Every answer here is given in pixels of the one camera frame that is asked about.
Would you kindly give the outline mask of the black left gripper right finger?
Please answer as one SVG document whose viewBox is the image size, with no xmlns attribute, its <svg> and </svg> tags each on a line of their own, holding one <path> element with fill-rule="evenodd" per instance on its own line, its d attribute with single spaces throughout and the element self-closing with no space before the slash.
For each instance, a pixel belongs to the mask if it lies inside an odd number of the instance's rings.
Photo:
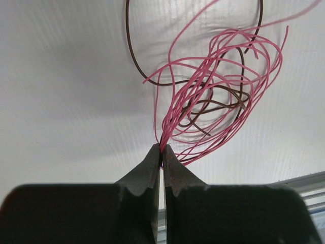
<svg viewBox="0 0 325 244">
<path fill-rule="evenodd" d="M 167 243 L 321 243 L 302 197 L 280 185 L 209 185 L 162 153 Z"/>
</svg>

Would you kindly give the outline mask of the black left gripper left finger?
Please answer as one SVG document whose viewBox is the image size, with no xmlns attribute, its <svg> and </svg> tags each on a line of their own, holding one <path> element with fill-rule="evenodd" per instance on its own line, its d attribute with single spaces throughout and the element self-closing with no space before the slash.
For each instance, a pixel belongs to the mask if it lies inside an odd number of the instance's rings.
<svg viewBox="0 0 325 244">
<path fill-rule="evenodd" d="M 25 184 L 1 205 L 1 243 L 156 243 L 161 154 L 113 184 Z"/>
</svg>

